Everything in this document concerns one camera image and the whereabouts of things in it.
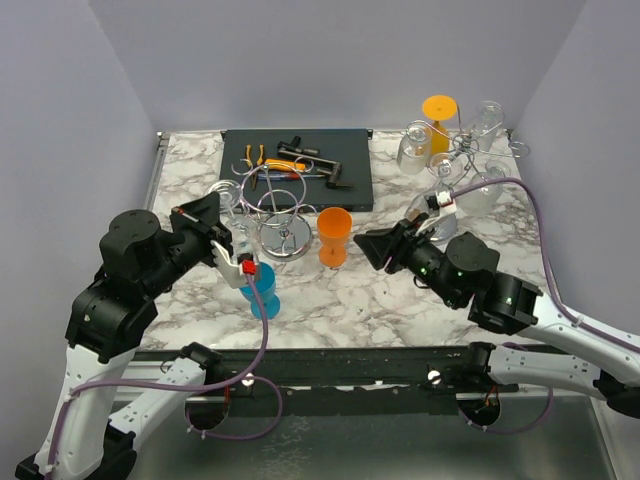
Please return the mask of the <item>yellow plastic goblet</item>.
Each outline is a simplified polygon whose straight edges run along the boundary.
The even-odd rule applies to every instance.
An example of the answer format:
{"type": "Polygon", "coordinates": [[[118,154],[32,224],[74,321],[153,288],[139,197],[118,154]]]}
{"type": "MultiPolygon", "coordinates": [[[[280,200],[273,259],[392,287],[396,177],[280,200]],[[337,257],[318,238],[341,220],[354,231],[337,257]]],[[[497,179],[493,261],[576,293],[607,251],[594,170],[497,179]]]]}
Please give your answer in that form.
{"type": "Polygon", "coordinates": [[[422,112],[430,121],[431,155],[447,152],[450,146],[450,137],[444,123],[457,115],[456,101],[447,95],[432,95],[423,102],[422,112]]]}

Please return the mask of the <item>clear stemmed glass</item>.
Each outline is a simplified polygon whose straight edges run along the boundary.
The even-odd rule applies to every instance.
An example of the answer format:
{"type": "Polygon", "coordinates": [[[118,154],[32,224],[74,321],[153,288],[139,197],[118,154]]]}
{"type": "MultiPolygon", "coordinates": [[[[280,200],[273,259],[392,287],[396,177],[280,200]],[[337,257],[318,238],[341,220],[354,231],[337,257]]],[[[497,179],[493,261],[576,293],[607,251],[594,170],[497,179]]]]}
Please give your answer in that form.
{"type": "Polygon", "coordinates": [[[234,180],[219,180],[206,191],[216,192],[220,197],[220,217],[222,223],[231,232],[233,256],[238,262],[248,256],[250,260],[259,260],[260,242],[256,223],[250,218],[241,201],[241,185],[234,180]]]}

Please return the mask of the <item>tall chrome glass rack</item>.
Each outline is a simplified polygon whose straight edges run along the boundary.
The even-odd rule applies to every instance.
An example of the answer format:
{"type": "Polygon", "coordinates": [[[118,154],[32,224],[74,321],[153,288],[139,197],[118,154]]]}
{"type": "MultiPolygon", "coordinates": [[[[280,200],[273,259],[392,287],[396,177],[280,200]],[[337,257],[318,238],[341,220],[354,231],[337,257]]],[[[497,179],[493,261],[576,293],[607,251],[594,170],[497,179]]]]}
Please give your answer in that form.
{"type": "Polygon", "coordinates": [[[443,122],[460,115],[457,103],[450,97],[432,96],[423,103],[424,115],[432,121],[432,149],[426,163],[434,184],[419,193],[410,203],[405,217],[415,220],[422,213],[437,217],[428,205],[430,197],[443,191],[477,185],[479,188],[459,199],[458,209],[468,216],[481,216],[490,212],[503,193],[500,184],[486,186],[488,180],[511,175],[509,165],[490,149],[502,129],[506,116],[502,106],[494,101],[481,102],[469,123],[459,126],[454,133],[443,122]]]}

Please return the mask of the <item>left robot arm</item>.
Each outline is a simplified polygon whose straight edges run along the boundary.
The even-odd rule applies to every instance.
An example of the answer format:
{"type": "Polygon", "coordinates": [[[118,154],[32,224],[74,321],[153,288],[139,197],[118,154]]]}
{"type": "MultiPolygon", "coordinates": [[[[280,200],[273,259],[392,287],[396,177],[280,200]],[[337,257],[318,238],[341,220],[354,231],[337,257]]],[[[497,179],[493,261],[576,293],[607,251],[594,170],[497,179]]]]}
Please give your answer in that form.
{"type": "Polygon", "coordinates": [[[74,300],[65,338],[66,368],[54,419],[39,451],[16,467],[18,479],[124,479],[142,444],[184,393],[148,390],[112,410],[116,388],[146,328],[155,300],[199,263],[244,282],[231,261],[230,231],[210,193],[175,207],[170,230],[148,210],[117,215],[99,242],[102,265],[74,300]]]}

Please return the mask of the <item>blue plastic goblet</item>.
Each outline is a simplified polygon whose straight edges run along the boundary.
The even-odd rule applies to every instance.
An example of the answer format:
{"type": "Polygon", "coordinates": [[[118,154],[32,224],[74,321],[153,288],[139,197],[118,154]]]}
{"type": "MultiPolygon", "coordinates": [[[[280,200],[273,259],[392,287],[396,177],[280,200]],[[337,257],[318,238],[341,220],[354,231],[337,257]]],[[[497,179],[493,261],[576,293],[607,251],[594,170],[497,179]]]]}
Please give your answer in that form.
{"type": "MultiPolygon", "coordinates": [[[[274,319],[280,311],[280,300],[276,295],[276,276],[271,266],[260,263],[260,279],[255,282],[258,296],[264,304],[266,316],[274,319]]],[[[250,310],[254,317],[261,319],[261,312],[254,292],[249,286],[240,289],[242,296],[249,302],[250,310]]]]}

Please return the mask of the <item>ribbed clear wine glass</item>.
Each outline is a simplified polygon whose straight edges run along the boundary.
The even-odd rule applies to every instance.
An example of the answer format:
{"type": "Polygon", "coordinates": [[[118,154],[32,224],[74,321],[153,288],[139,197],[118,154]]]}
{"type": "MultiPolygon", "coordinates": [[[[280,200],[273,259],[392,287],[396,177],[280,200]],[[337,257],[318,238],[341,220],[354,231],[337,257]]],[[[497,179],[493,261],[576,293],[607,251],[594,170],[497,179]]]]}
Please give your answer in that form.
{"type": "Polygon", "coordinates": [[[485,100],[476,107],[476,117],[471,122],[471,131],[480,152],[490,151],[505,118],[502,106],[495,101],[485,100]]]}

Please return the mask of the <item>orange plastic goblet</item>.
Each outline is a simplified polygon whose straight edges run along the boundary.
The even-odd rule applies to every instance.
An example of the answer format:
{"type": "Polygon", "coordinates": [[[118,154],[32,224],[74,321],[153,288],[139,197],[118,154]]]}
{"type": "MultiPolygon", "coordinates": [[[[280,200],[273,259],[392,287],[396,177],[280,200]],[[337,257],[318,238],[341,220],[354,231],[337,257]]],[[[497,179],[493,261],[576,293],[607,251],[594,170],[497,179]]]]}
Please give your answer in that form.
{"type": "Polygon", "coordinates": [[[351,229],[352,217],[343,208],[330,207],[318,215],[317,232],[321,242],[318,256],[323,265],[338,268],[346,261],[351,229]]]}

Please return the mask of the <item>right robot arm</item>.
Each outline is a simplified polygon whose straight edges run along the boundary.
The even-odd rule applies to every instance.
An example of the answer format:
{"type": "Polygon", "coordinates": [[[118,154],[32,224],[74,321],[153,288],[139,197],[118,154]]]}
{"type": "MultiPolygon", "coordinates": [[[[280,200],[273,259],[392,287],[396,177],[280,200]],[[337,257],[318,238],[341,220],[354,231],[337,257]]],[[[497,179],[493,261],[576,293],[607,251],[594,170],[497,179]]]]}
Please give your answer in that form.
{"type": "Polygon", "coordinates": [[[517,335],[556,348],[556,353],[527,353],[488,347],[460,367],[469,390],[489,385],[529,383],[583,393],[612,410],[639,415],[639,338],[572,311],[537,286],[498,269],[500,254],[470,232],[452,238],[446,248],[402,220],[394,227],[354,237],[371,266],[394,274],[408,270],[453,309],[465,309],[469,321],[501,335],[517,335]]]}

